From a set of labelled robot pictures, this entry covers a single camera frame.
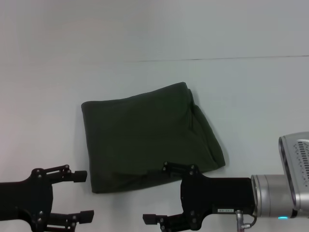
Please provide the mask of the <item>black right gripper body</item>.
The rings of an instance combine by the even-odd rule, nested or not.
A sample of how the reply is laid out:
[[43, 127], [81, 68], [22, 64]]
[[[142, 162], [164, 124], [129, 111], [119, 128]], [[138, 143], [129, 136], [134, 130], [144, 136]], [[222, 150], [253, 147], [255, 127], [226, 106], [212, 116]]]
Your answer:
[[181, 202], [191, 230], [199, 230], [205, 217], [212, 214], [245, 215], [255, 211], [250, 178], [210, 178], [200, 173], [186, 175], [181, 182]]

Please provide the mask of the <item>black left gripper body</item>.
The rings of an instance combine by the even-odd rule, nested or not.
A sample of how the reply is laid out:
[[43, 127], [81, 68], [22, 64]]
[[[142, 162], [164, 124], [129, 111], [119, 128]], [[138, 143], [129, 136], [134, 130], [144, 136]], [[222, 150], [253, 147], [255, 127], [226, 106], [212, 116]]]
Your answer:
[[53, 188], [46, 170], [34, 169], [19, 182], [0, 184], [0, 219], [23, 220], [33, 232], [43, 232], [53, 203]]

